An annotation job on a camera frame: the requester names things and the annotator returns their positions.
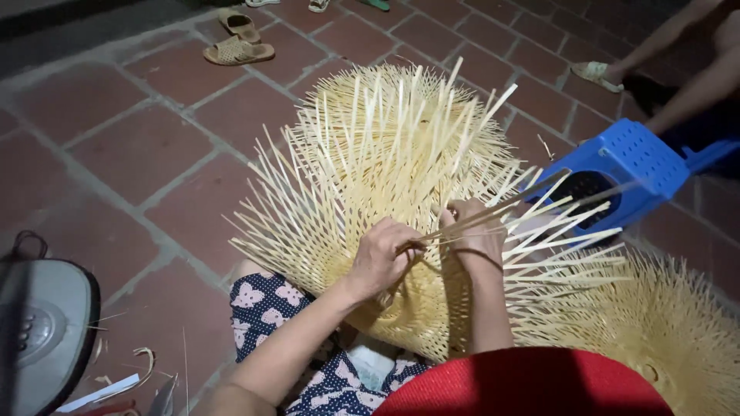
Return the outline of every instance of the polka dot fabric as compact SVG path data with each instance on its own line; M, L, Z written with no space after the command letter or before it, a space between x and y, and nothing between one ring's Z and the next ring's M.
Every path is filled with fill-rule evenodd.
M232 327L240 363L313 298L304 296L281 275L245 276L231 288ZM370 415L386 397L429 367L418 355L404 352L383 381L382 391L367 389L337 342L337 334L319 347L287 397L288 415Z

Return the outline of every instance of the red fabric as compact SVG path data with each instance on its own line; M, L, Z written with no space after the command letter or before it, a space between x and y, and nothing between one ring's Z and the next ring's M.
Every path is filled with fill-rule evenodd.
M637 372L592 352L510 348L451 360L392 393L374 416L672 415Z

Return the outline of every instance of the person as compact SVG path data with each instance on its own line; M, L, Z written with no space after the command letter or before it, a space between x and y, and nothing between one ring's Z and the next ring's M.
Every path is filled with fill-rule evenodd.
M443 210L443 227L485 208L477 199L452 201L449 207L456 214ZM468 229L468 237L449 245L472 283L471 353L514 345L503 289L505 233L485 233L496 225L489 221ZM419 237L411 227L383 218L360 239L349 272L313 301L283 276L243 262L231 291L239 364L215 390L211 416L274 415L289 396L294 400L284 409L288 415L370 415L390 393L427 370L423 358L405 352L382 391L369 390L334 332L353 309L402 277L424 247L397 250Z
M710 27L716 57L696 74L645 126L656 135L698 115L714 104L737 96L740 90L740 1L691 0L624 59L612 64L582 62L571 70L577 76L619 93L622 80L648 59L676 42L689 28Z

